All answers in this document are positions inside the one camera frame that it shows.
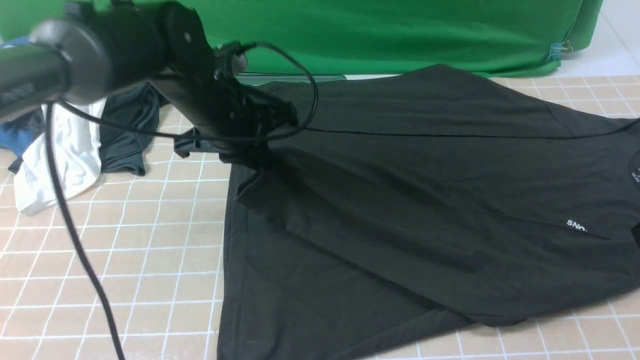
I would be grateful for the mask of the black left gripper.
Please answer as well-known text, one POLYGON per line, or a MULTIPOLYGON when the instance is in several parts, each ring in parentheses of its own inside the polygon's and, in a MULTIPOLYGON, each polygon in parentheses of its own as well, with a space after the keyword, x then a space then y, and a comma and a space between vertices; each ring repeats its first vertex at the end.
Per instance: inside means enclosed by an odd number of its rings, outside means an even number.
POLYGON ((160 5, 156 23, 167 66, 151 84, 194 127, 173 140, 173 152, 179 158, 219 151, 231 157, 254 157, 268 150, 269 141, 300 131, 292 103, 236 79, 245 67, 246 52, 259 47, 299 66, 281 48, 240 41, 212 47, 199 14, 183 5, 160 5))

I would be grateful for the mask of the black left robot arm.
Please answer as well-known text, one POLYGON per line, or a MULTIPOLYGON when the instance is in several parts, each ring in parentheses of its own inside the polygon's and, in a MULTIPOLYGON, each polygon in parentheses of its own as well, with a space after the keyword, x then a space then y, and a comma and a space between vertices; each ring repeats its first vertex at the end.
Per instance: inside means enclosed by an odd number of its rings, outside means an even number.
POLYGON ((39 23, 26 45, 1 50, 1 120, 39 105, 89 105, 148 83, 193 129, 173 136, 179 157, 219 153, 260 157, 270 141, 295 136, 314 117, 318 89, 304 122, 290 102, 240 83, 245 54, 270 43, 212 47, 199 14, 174 0, 114 0, 106 10, 70 1, 64 16, 39 23))

